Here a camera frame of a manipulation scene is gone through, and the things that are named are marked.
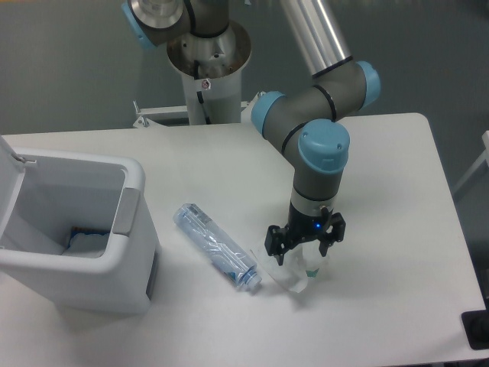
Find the clear plastic bottle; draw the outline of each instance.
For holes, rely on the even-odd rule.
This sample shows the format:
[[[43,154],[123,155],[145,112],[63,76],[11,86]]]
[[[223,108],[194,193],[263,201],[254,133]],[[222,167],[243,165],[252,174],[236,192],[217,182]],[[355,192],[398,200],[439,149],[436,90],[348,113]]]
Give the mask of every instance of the clear plastic bottle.
[[[236,286],[252,291],[260,284],[257,263],[196,204],[184,204],[173,221]]]

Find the white table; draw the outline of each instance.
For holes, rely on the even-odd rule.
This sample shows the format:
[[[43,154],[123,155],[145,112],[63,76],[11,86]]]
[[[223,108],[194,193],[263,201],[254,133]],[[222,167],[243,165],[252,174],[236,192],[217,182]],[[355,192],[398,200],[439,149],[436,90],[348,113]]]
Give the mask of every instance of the white table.
[[[428,122],[344,119],[350,160],[336,209],[345,240],[301,294],[264,272],[235,289],[172,222],[201,206],[238,243],[287,218],[293,170],[250,125],[8,136],[11,145],[138,159],[163,255],[142,316],[56,308],[0,274],[2,365],[363,366],[477,359],[460,315],[484,303]]]

